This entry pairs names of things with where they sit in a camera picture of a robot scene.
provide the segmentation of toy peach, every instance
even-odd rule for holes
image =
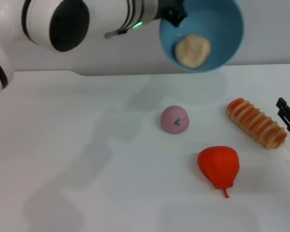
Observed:
[[[177,105],[166,108],[161,115],[161,126],[169,134],[184,132],[189,126],[186,110]]]

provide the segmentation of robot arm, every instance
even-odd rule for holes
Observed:
[[[178,27],[186,16],[183,0],[0,0],[0,91],[14,76],[6,50],[16,41],[66,52],[86,35],[110,38],[159,18]]]

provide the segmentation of white table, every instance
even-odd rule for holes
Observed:
[[[0,94],[0,232],[290,232],[290,133],[278,150],[255,143],[224,114],[238,97],[285,126],[290,65],[16,73]],[[190,118],[180,135],[159,127],[174,104]],[[239,154],[229,199],[193,171],[213,145]]]

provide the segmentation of striped bread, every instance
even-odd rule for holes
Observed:
[[[284,128],[243,98],[232,101],[226,113],[252,139],[268,149],[279,148],[287,137]]]

